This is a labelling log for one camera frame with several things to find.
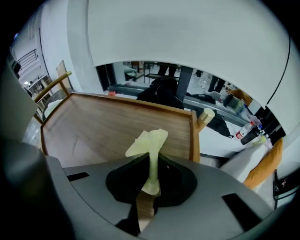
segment wooden armrest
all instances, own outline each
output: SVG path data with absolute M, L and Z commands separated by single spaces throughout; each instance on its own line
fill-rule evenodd
M 38 103 L 43 97 L 44 95 L 49 92 L 55 85 L 60 84 L 63 91 L 65 92 L 65 94 L 68 96 L 69 93 L 65 87 L 65 85 L 63 84 L 62 80 L 64 80 L 65 78 L 67 78 L 69 75 L 71 75 L 72 72 L 68 71 L 66 72 L 64 75 L 60 76 L 59 78 L 57 78 L 56 80 L 54 80 L 52 83 L 50 83 L 47 87 L 45 87 L 44 90 L 42 90 L 34 99 L 35 103 Z

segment plastic bottle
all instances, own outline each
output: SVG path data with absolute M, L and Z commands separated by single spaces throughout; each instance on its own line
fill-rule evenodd
M 247 135 L 248 132 L 251 131 L 251 129 L 253 128 L 254 125 L 255 125 L 255 123 L 253 121 L 250 123 L 247 123 L 235 134 L 234 137 L 238 140 L 242 139 L 244 136 Z

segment black slot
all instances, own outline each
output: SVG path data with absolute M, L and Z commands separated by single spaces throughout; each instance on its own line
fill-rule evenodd
M 244 231 L 261 222 L 261 219 L 235 193 L 222 196 Z
M 86 178 L 88 176 L 89 176 L 89 174 L 87 172 L 81 172 L 81 173 L 76 173 L 76 174 L 69 175 L 69 176 L 67 176 L 67 178 L 71 182 L 71 181 L 75 181 L 75 180 L 78 180 L 78 179 L 81 179 L 81 178 Z

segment water bottle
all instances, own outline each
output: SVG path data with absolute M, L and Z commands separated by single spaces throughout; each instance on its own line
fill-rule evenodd
M 248 132 L 251 131 L 255 123 L 252 121 L 250 123 L 247 123 L 245 126 L 243 126 L 234 136 L 235 139 L 242 139 L 244 136 L 247 135 Z

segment white cushion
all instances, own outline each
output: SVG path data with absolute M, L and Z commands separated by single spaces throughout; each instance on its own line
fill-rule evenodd
M 233 156 L 220 169 L 239 182 L 244 182 L 251 170 L 259 164 L 269 150 L 269 147 L 264 144 L 247 148 Z

